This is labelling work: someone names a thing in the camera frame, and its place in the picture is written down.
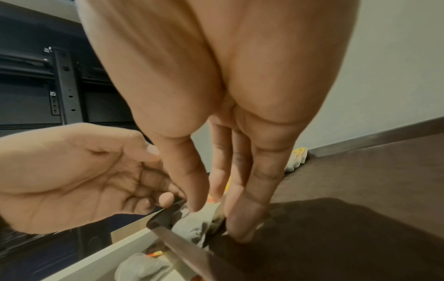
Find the human hand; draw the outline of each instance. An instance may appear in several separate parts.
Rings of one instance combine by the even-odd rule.
[[[17,231],[39,234],[148,214],[182,194],[162,165],[134,130],[81,123],[3,137],[0,215]]]
[[[90,42],[192,210],[231,174],[248,242],[339,71],[356,0],[78,0]],[[208,180],[190,135],[210,121]]]

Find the person's left hand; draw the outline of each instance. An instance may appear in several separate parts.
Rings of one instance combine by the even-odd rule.
[[[0,216],[26,233],[148,214],[183,197],[134,130],[84,123],[10,135],[0,138],[0,167]]]

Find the brown trim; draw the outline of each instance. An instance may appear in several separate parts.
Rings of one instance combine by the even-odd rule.
[[[321,157],[441,133],[444,133],[444,117],[321,146],[310,149],[309,153]]]

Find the skin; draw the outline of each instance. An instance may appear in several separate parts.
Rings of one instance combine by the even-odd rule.
[[[331,88],[356,0],[78,0],[90,42],[192,211],[226,198],[252,239],[293,145]],[[208,179],[190,135],[206,121]]]
[[[75,124],[0,138],[0,214],[52,233],[118,213],[148,214],[182,195],[138,131]]]

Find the hand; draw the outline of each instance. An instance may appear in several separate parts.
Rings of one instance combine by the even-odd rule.
[[[220,197],[253,237],[339,71],[356,0],[79,0],[86,33],[192,209]],[[190,134],[210,120],[210,181]]]
[[[182,194],[138,131],[75,124],[0,138],[0,215],[51,233],[117,213],[148,214]]]

